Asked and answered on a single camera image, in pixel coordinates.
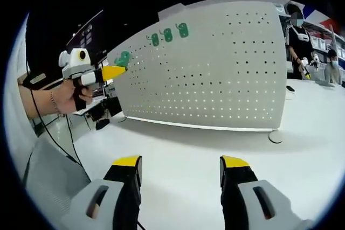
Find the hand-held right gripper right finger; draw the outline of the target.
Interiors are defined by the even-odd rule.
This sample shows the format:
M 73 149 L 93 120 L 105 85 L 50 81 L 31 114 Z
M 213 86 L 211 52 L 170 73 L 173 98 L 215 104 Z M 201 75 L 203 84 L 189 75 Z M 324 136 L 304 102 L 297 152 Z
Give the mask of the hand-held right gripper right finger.
M 250 165 L 236 157 L 220 156 L 220 203 L 225 229 L 311 229 L 290 200 L 266 180 L 258 180 Z

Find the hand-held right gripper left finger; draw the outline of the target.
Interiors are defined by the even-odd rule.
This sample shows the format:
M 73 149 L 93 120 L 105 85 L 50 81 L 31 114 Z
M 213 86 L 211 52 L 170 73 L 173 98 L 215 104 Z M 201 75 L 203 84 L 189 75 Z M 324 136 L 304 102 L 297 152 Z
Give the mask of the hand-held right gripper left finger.
M 69 229 L 142 229 L 139 222 L 142 156 L 113 162 L 103 179 L 84 187 L 71 201 Z

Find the person's left hand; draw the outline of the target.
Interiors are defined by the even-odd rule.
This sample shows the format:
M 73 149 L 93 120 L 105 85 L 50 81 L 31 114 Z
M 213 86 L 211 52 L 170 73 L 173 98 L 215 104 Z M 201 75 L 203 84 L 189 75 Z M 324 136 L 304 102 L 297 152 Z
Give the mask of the person's left hand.
M 63 83 L 54 92 L 54 101 L 62 114 L 70 114 L 77 111 L 73 97 L 74 90 L 75 87 L 73 85 L 73 81 L 68 79 L 63 81 Z M 93 99 L 93 91 L 88 87 L 84 87 L 81 90 L 79 97 L 84 100 L 86 104 L 91 104 Z

